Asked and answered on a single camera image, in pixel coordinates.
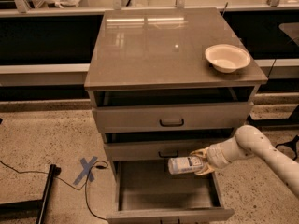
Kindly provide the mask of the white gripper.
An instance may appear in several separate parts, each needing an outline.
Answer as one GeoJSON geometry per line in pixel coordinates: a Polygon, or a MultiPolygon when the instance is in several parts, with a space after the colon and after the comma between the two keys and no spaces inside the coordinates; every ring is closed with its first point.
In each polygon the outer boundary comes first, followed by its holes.
{"type": "Polygon", "coordinates": [[[202,160],[208,160],[209,165],[200,171],[195,172],[196,175],[207,175],[213,173],[215,169],[222,169],[228,166],[231,162],[224,154],[227,145],[217,143],[206,148],[196,149],[190,153],[191,156],[196,156],[202,160]]]}

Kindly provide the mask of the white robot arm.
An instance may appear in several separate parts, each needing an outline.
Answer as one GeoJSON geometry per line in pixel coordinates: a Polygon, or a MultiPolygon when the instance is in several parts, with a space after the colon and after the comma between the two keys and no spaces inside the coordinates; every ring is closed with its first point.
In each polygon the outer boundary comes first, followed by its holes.
{"type": "Polygon", "coordinates": [[[207,164],[207,170],[196,172],[205,175],[223,169],[233,161],[248,159],[255,155],[262,159],[287,188],[299,198],[299,163],[277,150],[270,140],[257,128],[244,125],[235,135],[225,141],[200,148],[190,153],[207,164]]]}

